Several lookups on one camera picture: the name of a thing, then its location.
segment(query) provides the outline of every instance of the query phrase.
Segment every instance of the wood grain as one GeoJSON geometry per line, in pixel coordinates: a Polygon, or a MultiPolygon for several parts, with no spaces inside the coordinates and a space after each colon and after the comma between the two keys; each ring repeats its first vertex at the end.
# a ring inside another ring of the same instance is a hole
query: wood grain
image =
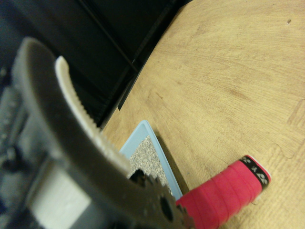
{"type": "Polygon", "coordinates": [[[222,229],[305,229],[304,99],[305,1],[194,0],[104,132],[148,120],[189,189],[250,154],[273,181],[222,229]]]}

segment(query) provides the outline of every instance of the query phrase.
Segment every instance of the gray grit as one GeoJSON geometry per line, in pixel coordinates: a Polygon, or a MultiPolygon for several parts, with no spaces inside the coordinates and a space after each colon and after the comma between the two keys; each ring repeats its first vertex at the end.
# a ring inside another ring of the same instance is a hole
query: gray grit
{"type": "Polygon", "coordinates": [[[139,144],[138,148],[130,157],[130,164],[132,172],[128,177],[130,177],[137,169],[141,169],[147,175],[152,175],[154,178],[159,177],[162,185],[167,185],[169,188],[165,172],[150,136],[147,136],[139,144]]]}

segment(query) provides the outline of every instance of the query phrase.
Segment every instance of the black label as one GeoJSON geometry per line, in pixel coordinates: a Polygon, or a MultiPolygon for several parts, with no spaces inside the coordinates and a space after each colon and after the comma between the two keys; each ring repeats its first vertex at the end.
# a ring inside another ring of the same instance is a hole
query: black label
{"type": "Polygon", "coordinates": [[[248,169],[255,175],[255,177],[261,183],[263,189],[268,186],[269,178],[267,174],[256,164],[255,161],[253,161],[248,156],[244,156],[240,159],[240,161],[243,162],[248,167],[248,169]]]}

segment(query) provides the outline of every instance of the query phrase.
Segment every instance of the red tape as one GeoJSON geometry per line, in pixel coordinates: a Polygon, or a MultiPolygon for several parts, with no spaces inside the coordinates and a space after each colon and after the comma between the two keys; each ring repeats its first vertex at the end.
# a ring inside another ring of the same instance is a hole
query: red tape
{"type": "Polygon", "coordinates": [[[270,174],[253,157],[244,156],[176,204],[187,209],[197,229],[216,229],[254,201],[270,181],[270,174]]]}

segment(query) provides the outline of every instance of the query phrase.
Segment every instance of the black panel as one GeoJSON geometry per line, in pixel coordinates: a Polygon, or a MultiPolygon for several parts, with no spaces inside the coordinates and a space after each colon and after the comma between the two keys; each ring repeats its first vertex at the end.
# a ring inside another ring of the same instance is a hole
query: black panel
{"type": "Polygon", "coordinates": [[[101,124],[136,79],[179,2],[0,1],[0,68],[10,71],[25,36],[37,38],[68,61],[83,105],[101,124]]]}

